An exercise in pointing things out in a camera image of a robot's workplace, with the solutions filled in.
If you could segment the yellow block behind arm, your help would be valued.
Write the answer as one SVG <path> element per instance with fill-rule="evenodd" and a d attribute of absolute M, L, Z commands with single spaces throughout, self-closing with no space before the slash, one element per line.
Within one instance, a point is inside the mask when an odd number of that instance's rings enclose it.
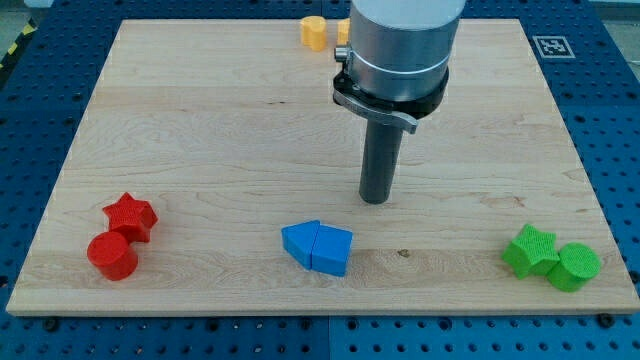
<path fill-rule="evenodd" d="M 350 19 L 342 19 L 337 23 L 337 45 L 346 45 L 349 41 Z"/>

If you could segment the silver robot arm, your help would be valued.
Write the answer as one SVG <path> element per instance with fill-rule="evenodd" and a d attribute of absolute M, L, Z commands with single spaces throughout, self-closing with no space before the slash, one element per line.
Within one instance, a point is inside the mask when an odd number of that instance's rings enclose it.
<path fill-rule="evenodd" d="M 353 0 L 333 99 L 380 125 L 413 134 L 434 111 L 465 0 Z"/>

